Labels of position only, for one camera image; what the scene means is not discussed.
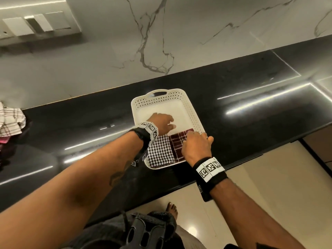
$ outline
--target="marble wall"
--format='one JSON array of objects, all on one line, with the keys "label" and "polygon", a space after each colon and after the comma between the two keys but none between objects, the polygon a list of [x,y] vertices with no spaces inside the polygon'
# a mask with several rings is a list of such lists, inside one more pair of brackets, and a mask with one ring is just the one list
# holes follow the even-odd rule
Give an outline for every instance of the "marble wall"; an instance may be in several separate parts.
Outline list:
[{"label": "marble wall", "polygon": [[[81,36],[0,49],[7,105],[34,107],[332,34],[332,0],[67,1]],[[19,3],[27,0],[0,0]]]}]

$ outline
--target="tile floor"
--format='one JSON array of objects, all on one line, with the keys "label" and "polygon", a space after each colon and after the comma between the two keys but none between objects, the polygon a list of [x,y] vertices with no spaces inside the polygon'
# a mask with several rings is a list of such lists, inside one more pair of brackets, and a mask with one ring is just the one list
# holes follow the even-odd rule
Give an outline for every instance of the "tile floor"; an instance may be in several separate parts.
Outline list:
[{"label": "tile floor", "polygon": [[[332,244],[332,179],[299,142],[289,143],[235,167],[228,176],[307,249]],[[213,201],[205,203],[196,184],[172,192],[130,212],[164,210],[177,205],[177,223],[207,249],[235,244]]]}]

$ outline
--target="white plastic basket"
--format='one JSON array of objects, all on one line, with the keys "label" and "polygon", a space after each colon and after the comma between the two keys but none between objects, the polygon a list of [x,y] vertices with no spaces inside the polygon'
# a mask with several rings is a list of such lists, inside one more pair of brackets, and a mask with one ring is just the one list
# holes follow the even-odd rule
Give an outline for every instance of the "white plastic basket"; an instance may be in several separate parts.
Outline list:
[{"label": "white plastic basket", "polygon": [[[159,96],[155,94],[160,92],[164,92],[165,94]],[[166,113],[172,115],[174,118],[173,124],[176,125],[176,128],[171,130],[168,135],[191,128],[199,133],[205,132],[193,105],[185,91],[182,89],[158,89],[151,91],[146,95],[136,97],[131,101],[131,110],[135,125],[146,121],[153,113]],[[150,169],[162,169],[182,162],[173,163],[159,168],[152,168],[150,167],[148,159],[146,158],[144,160],[145,165]]]}]

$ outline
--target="person's left arm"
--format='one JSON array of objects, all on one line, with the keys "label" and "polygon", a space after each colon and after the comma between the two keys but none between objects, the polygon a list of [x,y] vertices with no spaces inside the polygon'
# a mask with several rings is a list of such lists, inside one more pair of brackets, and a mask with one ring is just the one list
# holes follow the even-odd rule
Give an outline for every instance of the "person's left arm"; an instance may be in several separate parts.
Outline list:
[{"label": "person's left arm", "polygon": [[[159,135],[175,127],[167,114],[154,113],[148,121],[158,127]],[[0,248],[58,248],[73,238],[142,147],[138,135],[128,132],[0,213]]]}]

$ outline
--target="bare foot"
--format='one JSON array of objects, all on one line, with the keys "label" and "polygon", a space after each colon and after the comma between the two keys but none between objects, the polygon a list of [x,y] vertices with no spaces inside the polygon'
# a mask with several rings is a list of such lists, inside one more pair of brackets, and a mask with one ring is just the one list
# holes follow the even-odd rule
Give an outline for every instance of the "bare foot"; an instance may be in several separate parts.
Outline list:
[{"label": "bare foot", "polygon": [[171,213],[173,215],[173,217],[175,218],[175,220],[177,220],[178,210],[176,209],[176,206],[173,205],[171,202],[168,203],[167,208],[166,208],[166,212]]}]

